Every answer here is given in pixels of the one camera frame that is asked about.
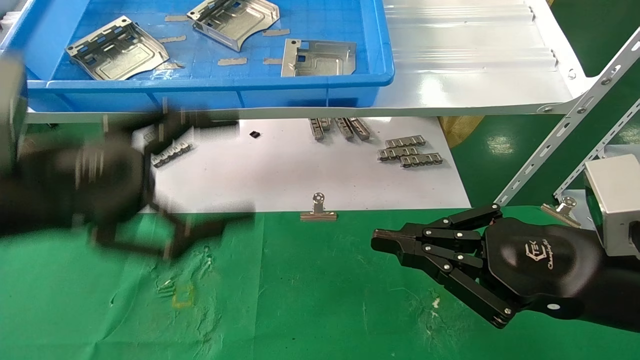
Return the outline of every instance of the stamped metal bracket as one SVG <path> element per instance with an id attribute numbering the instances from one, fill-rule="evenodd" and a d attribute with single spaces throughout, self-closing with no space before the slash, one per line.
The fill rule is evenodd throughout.
<path id="1" fill-rule="evenodd" d="M 126 80 L 169 60 L 164 46 L 126 16 L 69 45 L 67 54 L 96 80 Z"/>
<path id="2" fill-rule="evenodd" d="M 356 70 L 356 43 L 288 38 L 281 76 L 351 75 Z"/>
<path id="3" fill-rule="evenodd" d="M 338 219 L 336 213 L 324 211 L 323 193 L 315 193 L 313 200 L 314 210 L 310 213 L 300 213 L 300 221 L 336 221 Z"/>
<path id="4" fill-rule="evenodd" d="M 205 0 L 187 16 L 197 31 L 240 51 L 249 36 L 280 18 L 280 9 L 266 0 Z"/>

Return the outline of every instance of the metal connector strip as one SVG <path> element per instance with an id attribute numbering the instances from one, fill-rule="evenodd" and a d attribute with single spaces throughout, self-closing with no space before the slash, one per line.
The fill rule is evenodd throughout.
<path id="1" fill-rule="evenodd" d="M 424 146 L 427 144 L 427 141 L 422 137 L 422 135 L 414 135 L 407 136 L 406 138 L 398 138 L 391 139 L 385 142 L 385 145 L 388 149 L 392 149 L 394 147 L 405 147 L 405 146 Z"/>
<path id="2" fill-rule="evenodd" d="M 418 149 L 415 147 L 397 147 L 395 149 L 378 150 L 378 160 L 399 160 L 402 156 L 418 155 Z"/>
<path id="3" fill-rule="evenodd" d="M 340 132 L 342 133 L 344 138 L 347 140 L 353 139 L 353 130 L 351 130 L 347 119 L 344 117 L 337 117 L 335 118 L 335 121 L 336 123 L 338 123 L 338 129 L 340 129 Z"/>
<path id="4" fill-rule="evenodd" d="M 437 152 L 431 154 L 418 154 L 411 156 L 402 156 L 400 158 L 401 166 L 404 168 L 421 167 L 425 165 L 440 165 L 442 157 Z"/>
<path id="5" fill-rule="evenodd" d="M 160 154 L 152 156 L 151 165 L 153 165 L 155 168 L 162 167 L 165 164 L 169 163 L 171 160 L 183 155 L 185 152 L 191 151 L 192 148 L 193 144 L 190 143 L 176 143 L 174 146 L 168 148 Z"/>
<path id="6" fill-rule="evenodd" d="M 353 132 L 358 135 L 358 137 L 364 141 L 368 140 L 371 137 L 371 132 L 367 129 L 366 126 L 358 119 L 357 117 L 350 117 L 349 124 L 351 125 L 351 129 Z"/>
<path id="7" fill-rule="evenodd" d="M 309 124 L 311 125 L 311 133 L 314 135 L 314 138 L 318 141 L 324 139 L 324 131 L 322 129 L 322 125 L 320 124 L 320 120 L 309 119 Z"/>

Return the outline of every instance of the metal clip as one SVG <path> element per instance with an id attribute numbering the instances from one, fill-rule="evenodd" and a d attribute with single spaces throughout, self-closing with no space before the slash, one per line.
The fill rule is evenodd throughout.
<path id="1" fill-rule="evenodd" d="M 378 160 L 398 160 L 401 156 L 418 155 L 415 147 L 397 147 L 395 149 L 378 150 Z"/>
<path id="2" fill-rule="evenodd" d="M 422 137 L 422 135 L 414 135 L 414 136 L 407 136 L 406 138 L 391 139 L 385 142 L 388 149 L 393 149 L 394 147 L 405 147 L 405 146 L 423 146 L 426 143 L 427 141 Z"/>
<path id="3" fill-rule="evenodd" d="M 314 135 L 314 138 L 318 141 L 324 139 L 324 131 L 320 120 L 309 119 L 309 124 L 311 124 L 311 133 Z"/>
<path id="4" fill-rule="evenodd" d="M 364 126 L 362 121 L 357 117 L 350 117 L 349 124 L 351 125 L 353 132 L 356 133 L 362 141 L 368 140 L 371 137 L 369 129 L 367 129 L 367 127 Z"/>
<path id="5" fill-rule="evenodd" d="M 324 194 L 315 193 L 313 197 L 314 210 L 311 213 L 300 213 L 300 221 L 336 221 L 336 213 L 324 212 Z"/>
<path id="6" fill-rule="evenodd" d="M 442 164 L 442 157 L 437 152 L 431 154 L 417 154 L 410 156 L 400 157 L 401 166 L 408 167 L 421 167 L 425 165 L 440 165 Z"/>
<path id="7" fill-rule="evenodd" d="M 576 204 L 577 203 L 573 197 L 564 196 L 562 198 L 562 202 L 560 203 L 560 205 L 558 205 L 557 208 L 551 205 L 542 204 L 542 206 L 540 206 L 540 209 L 553 216 L 554 218 L 566 223 L 567 225 L 580 227 L 581 224 L 571 217 L 571 210 L 576 206 Z"/>
<path id="8" fill-rule="evenodd" d="M 353 139 L 353 131 L 351 130 L 347 119 L 344 117 L 337 117 L 335 118 L 335 121 L 338 123 L 338 129 L 340 129 L 344 138 L 347 140 Z"/>

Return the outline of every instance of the logo on robot hand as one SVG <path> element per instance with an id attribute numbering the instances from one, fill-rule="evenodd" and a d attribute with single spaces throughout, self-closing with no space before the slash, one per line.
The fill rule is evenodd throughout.
<path id="1" fill-rule="evenodd" d="M 524 244 L 524 249 L 527 252 L 527 256 L 535 261 L 540 261 L 548 257 L 549 262 L 547 267 L 551 270 L 554 268 L 554 253 L 551 252 L 551 245 L 549 245 L 546 239 L 542 240 L 542 242 L 543 245 L 538 245 L 537 241 L 529 241 L 529 243 Z"/>

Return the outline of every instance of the small metal part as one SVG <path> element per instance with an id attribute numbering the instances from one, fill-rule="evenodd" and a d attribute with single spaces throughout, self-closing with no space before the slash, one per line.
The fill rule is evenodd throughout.
<path id="1" fill-rule="evenodd" d="M 324 139 L 324 131 L 322 130 L 322 125 L 320 125 L 320 120 L 309 119 L 309 124 L 311 124 L 311 133 L 314 135 L 314 138 L 318 141 Z"/>
<path id="2" fill-rule="evenodd" d="M 160 42 L 126 16 L 69 45 L 71 60 L 96 80 L 125 80 L 169 60 Z"/>
<path id="3" fill-rule="evenodd" d="M 288 38 L 281 76 L 351 75 L 356 70 L 356 43 Z"/>
<path id="4" fill-rule="evenodd" d="M 167 15 L 164 17 L 164 21 L 189 21 L 189 17 L 187 15 Z"/>
<path id="5" fill-rule="evenodd" d="M 240 51 L 249 36 L 280 18 L 280 9 L 266 0 L 205 0 L 187 16 L 197 31 Z"/>
<path id="6" fill-rule="evenodd" d="M 405 146 L 424 146 L 427 141 L 422 137 L 422 135 L 414 135 L 407 136 L 406 138 L 397 138 L 387 140 L 385 145 L 387 149 L 393 149 L 394 147 L 405 147 Z"/>
<path id="7" fill-rule="evenodd" d="M 218 66 L 244 65 L 244 64 L 246 64 L 246 58 L 229 58 L 229 59 L 218 60 Z"/>
<path id="8" fill-rule="evenodd" d="M 336 221 L 338 215 L 324 211 L 324 194 L 315 193 L 313 196 L 314 210 L 311 213 L 300 213 L 300 221 Z"/>
<path id="9" fill-rule="evenodd" d="M 378 160 L 399 160 L 402 156 L 418 155 L 418 149 L 411 147 L 396 147 L 395 149 L 378 150 Z"/>
<path id="10" fill-rule="evenodd" d="M 553 216 L 554 218 L 566 223 L 573 227 L 580 227 L 581 224 L 571 217 L 571 210 L 577 205 L 573 197 L 565 196 L 562 198 L 562 202 L 558 207 L 542 204 L 540 207 L 542 211 Z"/>
<path id="11" fill-rule="evenodd" d="M 264 37 L 279 37 L 282 35 L 289 35 L 291 31 L 289 29 L 271 29 L 262 30 L 262 36 Z"/>
<path id="12" fill-rule="evenodd" d="M 181 37 L 170 37 L 170 38 L 162 38 L 158 39 L 158 41 L 162 44 L 167 42 L 176 42 L 176 41 L 185 41 L 187 40 L 187 35 L 182 35 Z"/>
<path id="13" fill-rule="evenodd" d="M 262 63 L 265 65 L 282 65 L 282 58 L 264 58 Z"/>
<path id="14" fill-rule="evenodd" d="M 403 168 L 440 165 L 442 164 L 442 158 L 439 153 L 432 152 L 431 154 L 402 156 L 400 157 L 400 163 Z"/>
<path id="15" fill-rule="evenodd" d="M 338 129 L 340 129 L 340 132 L 342 133 L 345 139 L 347 140 L 353 139 L 353 130 L 351 130 L 351 127 L 349 126 L 349 122 L 347 121 L 346 118 L 337 117 L 335 118 L 335 122 L 338 126 Z"/>
<path id="16" fill-rule="evenodd" d="M 362 141 L 368 140 L 371 137 L 369 129 L 367 129 L 364 123 L 357 117 L 350 117 L 349 125 L 351 125 L 353 132 L 358 135 Z"/>
<path id="17" fill-rule="evenodd" d="M 193 144 L 186 142 L 176 143 L 174 146 L 169 147 L 167 150 L 161 152 L 158 155 L 151 156 L 151 165 L 155 168 L 159 168 L 169 163 L 171 160 L 183 155 L 185 152 L 191 151 Z"/>
<path id="18" fill-rule="evenodd" d="M 330 130 L 331 129 L 331 118 L 330 117 L 321 117 L 319 118 L 320 120 L 320 126 L 322 126 L 322 130 Z"/>
<path id="19" fill-rule="evenodd" d="M 175 62 L 166 62 L 166 63 L 162 63 L 162 64 L 158 65 L 158 67 L 156 67 L 157 71 L 175 70 L 175 69 L 184 69 L 184 65 L 181 64 L 181 63 L 175 63 Z"/>

